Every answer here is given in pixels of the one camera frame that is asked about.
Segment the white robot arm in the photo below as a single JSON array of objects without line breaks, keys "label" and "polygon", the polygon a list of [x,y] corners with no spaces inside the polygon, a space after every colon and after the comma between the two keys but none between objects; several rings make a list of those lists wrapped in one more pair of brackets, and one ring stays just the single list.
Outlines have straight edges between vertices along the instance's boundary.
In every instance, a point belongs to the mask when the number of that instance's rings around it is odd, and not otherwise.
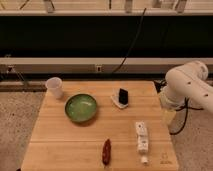
[{"label": "white robot arm", "polygon": [[163,108],[163,121],[169,125],[186,98],[190,98],[213,113],[213,87],[206,83],[208,68],[201,61],[192,61],[170,69],[166,75],[166,86],[159,93]]}]

